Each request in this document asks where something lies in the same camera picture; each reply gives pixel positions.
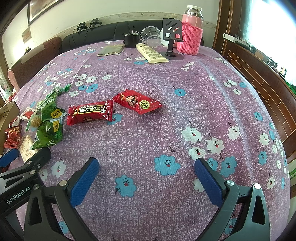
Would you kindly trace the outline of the dark red snack packet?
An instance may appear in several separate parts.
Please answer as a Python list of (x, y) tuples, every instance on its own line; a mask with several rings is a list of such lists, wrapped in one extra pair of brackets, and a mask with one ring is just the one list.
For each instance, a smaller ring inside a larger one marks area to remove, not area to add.
[(4, 142), (4, 148), (17, 149), (22, 140), (21, 131), (21, 125), (12, 126), (11, 128), (6, 129), (5, 134), (7, 135), (7, 139)]

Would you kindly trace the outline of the green pea snack packet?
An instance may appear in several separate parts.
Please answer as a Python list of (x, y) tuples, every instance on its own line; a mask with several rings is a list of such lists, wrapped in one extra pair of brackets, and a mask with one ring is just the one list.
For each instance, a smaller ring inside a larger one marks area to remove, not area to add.
[(51, 147), (62, 141), (63, 120), (46, 120), (38, 127), (31, 150)]

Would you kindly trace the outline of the red snack bar packet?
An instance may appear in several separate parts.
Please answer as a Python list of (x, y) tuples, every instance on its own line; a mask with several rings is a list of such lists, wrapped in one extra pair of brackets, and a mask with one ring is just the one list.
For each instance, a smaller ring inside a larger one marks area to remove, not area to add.
[(105, 100), (78, 106), (71, 105), (68, 109), (67, 125), (88, 121), (106, 120), (112, 121), (113, 101)]

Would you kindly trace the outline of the red snack packet with logo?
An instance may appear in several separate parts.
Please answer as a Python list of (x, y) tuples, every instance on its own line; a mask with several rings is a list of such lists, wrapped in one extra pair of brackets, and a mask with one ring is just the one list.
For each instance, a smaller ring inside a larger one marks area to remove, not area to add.
[(132, 109), (138, 114), (144, 114), (162, 107), (162, 104), (134, 90), (126, 89), (114, 96), (113, 101), (125, 108)]

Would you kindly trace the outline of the yellow cake bar packet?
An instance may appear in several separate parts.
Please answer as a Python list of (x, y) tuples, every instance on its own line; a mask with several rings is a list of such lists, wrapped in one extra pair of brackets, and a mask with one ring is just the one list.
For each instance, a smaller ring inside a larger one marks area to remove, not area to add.
[(32, 150), (32, 146), (33, 139), (30, 137), (30, 135), (24, 136), (22, 138), (21, 145), (18, 148), (24, 163), (39, 151), (39, 149)]

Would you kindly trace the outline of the red white snack packet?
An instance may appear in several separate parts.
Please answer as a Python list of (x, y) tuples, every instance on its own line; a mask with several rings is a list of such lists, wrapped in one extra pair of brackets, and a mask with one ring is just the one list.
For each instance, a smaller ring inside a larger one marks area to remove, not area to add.
[(28, 122), (33, 113), (34, 109), (27, 108), (22, 114), (20, 114), (10, 122), (9, 128), (19, 126), (21, 121)]

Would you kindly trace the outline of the cardboard tray box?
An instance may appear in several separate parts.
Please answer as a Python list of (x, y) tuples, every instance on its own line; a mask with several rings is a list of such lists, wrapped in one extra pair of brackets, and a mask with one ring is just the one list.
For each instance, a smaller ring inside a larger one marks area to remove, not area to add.
[(1, 107), (1, 119), (0, 119), (0, 153), (1, 155), (4, 152), (4, 142), (7, 139), (7, 135), (5, 134), (5, 130), (9, 128), (9, 124), (13, 121), (18, 114), (20, 113), (20, 109), (17, 104), (12, 101), (7, 103), (5, 106)]

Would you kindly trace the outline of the purple floral tablecloth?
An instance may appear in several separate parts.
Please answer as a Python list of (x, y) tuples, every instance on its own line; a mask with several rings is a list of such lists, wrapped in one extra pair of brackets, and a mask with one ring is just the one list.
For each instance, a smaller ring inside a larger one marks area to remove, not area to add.
[(243, 77), (207, 47), (181, 61), (150, 64), (136, 49), (98, 57), (105, 46), (47, 60), (17, 93), (19, 109), (35, 108), (67, 84), (59, 108), (109, 100), (126, 89), (162, 106), (141, 115), (115, 103), (111, 121), (64, 125), (41, 170), (44, 184), (70, 178), (95, 157), (100, 171), (77, 211), (98, 240), (195, 240), (217, 209), (194, 173), (202, 157), (225, 179), (261, 185), (276, 240), (290, 205), (282, 143), (290, 127), (271, 112), (281, 102), (259, 94), (262, 81)]

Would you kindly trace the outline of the black leather sofa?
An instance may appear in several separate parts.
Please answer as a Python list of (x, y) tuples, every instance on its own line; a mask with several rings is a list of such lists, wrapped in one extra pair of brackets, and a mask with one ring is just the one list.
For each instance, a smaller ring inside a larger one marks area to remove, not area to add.
[(145, 27), (154, 26), (159, 30), (163, 27), (162, 20), (137, 20), (125, 21), (102, 25), (93, 29), (83, 30), (67, 35), (62, 40), (60, 53), (76, 49), (87, 44), (93, 44), (103, 41), (124, 40), (124, 34), (130, 33), (132, 27), (138, 32), (141, 32)]

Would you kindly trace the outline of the black small pot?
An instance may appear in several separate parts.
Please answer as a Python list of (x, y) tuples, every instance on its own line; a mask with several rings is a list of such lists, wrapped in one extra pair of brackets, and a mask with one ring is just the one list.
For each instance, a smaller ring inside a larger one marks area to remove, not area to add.
[(131, 32), (123, 35), (123, 44), (126, 48), (135, 48), (136, 45), (141, 42), (141, 34), (135, 29), (135, 25), (133, 25)]

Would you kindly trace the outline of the cream lotion tube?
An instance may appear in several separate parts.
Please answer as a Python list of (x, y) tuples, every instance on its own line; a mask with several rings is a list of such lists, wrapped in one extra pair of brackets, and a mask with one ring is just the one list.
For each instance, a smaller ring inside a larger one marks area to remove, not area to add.
[(136, 48), (149, 64), (169, 62), (167, 58), (146, 44), (138, 43)]

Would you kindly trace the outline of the clear plastic cup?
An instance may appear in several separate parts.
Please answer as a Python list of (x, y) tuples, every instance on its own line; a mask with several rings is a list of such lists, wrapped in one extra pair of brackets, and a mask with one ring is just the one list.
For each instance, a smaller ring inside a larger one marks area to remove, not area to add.
[(145, 27), (141, 32), (142, 42), (152, 48), (161, 44), (160, 30), (155, 26)]

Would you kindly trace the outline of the black phone stand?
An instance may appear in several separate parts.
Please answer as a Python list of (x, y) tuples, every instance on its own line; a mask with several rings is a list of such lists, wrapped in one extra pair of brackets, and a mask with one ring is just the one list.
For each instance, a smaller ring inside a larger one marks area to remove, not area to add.
[(168, 47), (161, 55), (168, 60), (183, 60), (184, 56), (173, 51), (175, 42), (184, 42), (182, 34), (182, 22), (173, 18), (163, 19), (163, 39), (168, 41)]

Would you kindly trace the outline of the pink thermos with knit sleeve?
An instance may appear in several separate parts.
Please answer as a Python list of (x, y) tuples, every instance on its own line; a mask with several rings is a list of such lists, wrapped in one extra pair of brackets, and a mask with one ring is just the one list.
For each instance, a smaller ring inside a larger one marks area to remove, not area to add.
[(177, 43), (177, 50), (182, 54), (197, 55), (203, 35), (202, 9), (195, 5), (187, 5), (182, 17), (182, 39)]

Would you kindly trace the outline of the framed wall picture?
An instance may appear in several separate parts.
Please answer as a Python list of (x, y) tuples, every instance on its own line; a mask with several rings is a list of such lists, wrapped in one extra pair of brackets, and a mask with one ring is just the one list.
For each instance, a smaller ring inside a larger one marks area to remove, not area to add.
[(63, 0), (31, 0), (27, 7), (28, 26)]

